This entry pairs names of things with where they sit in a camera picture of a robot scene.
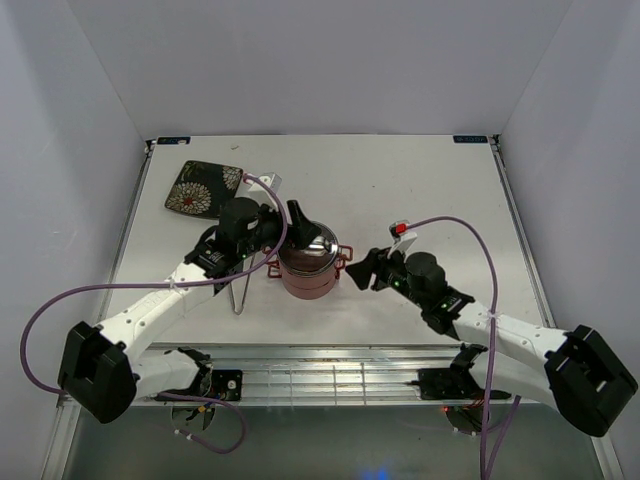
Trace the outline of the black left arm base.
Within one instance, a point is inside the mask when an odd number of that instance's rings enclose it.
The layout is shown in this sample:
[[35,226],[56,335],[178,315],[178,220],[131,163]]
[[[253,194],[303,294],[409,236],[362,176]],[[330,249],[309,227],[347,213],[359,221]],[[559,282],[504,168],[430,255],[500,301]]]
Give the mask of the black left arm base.
[[237,402],[242,398],[242,385],[242,370],[213,369],[204,375],[196,391],[203,397]]

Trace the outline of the pink steel-lined bowl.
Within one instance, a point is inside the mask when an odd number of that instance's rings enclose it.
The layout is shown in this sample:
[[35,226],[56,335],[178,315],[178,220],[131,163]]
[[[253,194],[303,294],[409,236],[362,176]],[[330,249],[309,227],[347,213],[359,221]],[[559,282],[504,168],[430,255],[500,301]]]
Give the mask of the pink steel-lined bowl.
[[352,259],[353,250],[346,246],[340,246],[334,253],[285,249],[276,255],[275,260],[267,263],[267,275],[300,289],[311,290],[325,285],[332,288]]
[[278,277],[285,290],[296,298],[302,300],[316,300],[328,294],[338,283],[335,276],[303,278],[303,277]]

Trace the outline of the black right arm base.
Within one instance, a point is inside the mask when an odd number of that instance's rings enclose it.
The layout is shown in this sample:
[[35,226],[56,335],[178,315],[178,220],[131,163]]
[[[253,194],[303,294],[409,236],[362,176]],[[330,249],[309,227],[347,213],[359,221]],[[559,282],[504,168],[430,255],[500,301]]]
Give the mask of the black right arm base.
[[452,368],[419,369],[410,384],[422,400],[480,400],[485,393],[468,371]]

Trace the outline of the grey lid with handle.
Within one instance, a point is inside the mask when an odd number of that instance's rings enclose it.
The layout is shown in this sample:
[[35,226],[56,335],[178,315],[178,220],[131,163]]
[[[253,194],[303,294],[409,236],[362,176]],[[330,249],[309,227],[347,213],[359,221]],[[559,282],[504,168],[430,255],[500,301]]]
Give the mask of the grey lid with handle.
[[353,248],[339,243],[336,234],[326,225],[316,223],[319,236],[303,249],[283,246],[278,261],[287,271],[299,276],[315,276],[330,268],[340,269],[353,259]]

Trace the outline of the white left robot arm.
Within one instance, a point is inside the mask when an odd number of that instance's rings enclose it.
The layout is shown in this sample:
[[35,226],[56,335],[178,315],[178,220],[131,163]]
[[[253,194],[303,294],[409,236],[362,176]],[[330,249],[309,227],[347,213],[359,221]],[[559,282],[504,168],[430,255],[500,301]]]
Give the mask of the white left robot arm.
[[228,201],[217,224],[203,232],[161,286],[148,288],[111,318],[71,329],[58,376],[61,389],[103,424],[143,397],[211,396],[209,355],[187,347],[145,352],[170,326],[239,278],[247,258],[280,246],[302,250],[320,235],[297,201],[288,201],[285,209],[287,218],[281,208],[249,198]]

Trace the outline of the stainless steel tongs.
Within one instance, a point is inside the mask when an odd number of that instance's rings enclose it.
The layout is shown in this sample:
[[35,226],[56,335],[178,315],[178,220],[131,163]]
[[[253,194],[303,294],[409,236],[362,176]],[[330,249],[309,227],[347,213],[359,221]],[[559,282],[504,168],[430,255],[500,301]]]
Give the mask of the stainless steel tongs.
[[241,262],[238,274],[243,273],[243,276],[232,280],[227,287],[231,311],[235,316],[240,316],[245,309],[251,280],[251,273],[246,274],[246,271],[254,267],[256,256],[256,253],[250,254]]

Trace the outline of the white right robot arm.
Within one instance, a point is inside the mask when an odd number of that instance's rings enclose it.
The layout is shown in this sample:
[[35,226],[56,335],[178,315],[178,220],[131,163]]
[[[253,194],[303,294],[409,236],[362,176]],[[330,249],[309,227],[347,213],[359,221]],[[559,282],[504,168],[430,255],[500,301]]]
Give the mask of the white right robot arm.
[[436,333],[494,348],[489,365],[498,390],[553,408],[585,434],[607,433],[638,392],[638,382],[596,330],[494,318],[486,306],[448,284],[430,253],[374,248],[346,272],[361,290],[390,288],[403,296]]

